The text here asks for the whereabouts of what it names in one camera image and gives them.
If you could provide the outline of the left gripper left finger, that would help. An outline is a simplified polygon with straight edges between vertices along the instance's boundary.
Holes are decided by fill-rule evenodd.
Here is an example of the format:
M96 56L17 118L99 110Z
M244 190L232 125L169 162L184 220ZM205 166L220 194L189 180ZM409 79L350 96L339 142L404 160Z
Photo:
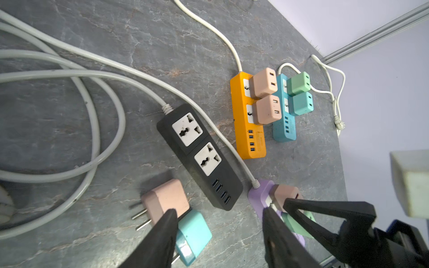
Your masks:
M169 209L120 268L169 268L178 232L178 216Z

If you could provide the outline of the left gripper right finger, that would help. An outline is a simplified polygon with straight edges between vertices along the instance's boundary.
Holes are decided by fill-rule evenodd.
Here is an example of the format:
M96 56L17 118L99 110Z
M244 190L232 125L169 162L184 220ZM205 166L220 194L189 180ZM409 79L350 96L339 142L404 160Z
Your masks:
M319 268L272 208L263 210L265 260L270 268Z

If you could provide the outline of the teal plug adapter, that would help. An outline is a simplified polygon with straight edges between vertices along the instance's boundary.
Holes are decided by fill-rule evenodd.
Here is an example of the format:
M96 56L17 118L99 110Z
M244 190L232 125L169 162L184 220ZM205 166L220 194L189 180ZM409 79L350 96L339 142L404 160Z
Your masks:
M212 238L203 215L191 209L178 222L175 250L185 266L191 266Z

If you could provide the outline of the pink plug adapter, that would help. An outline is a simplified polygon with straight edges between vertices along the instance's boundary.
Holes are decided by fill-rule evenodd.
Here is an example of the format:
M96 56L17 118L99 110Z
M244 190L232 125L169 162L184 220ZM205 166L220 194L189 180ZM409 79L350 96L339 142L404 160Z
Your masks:
M171 179L148 191L141 196L141 202L145 208L134 215L132 219L135 220L144 214L148 214L148 220L136 227L136 231L148 224L156 225L169 209L175 209L178 218L190 209L182 183L178 179Z

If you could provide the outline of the orange power strip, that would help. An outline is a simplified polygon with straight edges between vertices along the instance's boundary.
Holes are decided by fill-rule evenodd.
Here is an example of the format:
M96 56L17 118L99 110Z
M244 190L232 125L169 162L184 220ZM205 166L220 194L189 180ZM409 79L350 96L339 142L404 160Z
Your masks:
M250 78L251 74L241 71L230 80L236 150L242 159L267 155L264 128L254 123L252 105L256 100L250 95Z

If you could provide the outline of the black power strip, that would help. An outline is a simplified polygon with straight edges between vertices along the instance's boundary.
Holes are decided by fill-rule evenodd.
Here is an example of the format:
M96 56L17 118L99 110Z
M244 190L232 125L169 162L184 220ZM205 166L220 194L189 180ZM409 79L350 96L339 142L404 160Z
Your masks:
M230 163L216 145L209 131L189 104L166 108L156 125L211 204L232 210L243 191L243 185Z

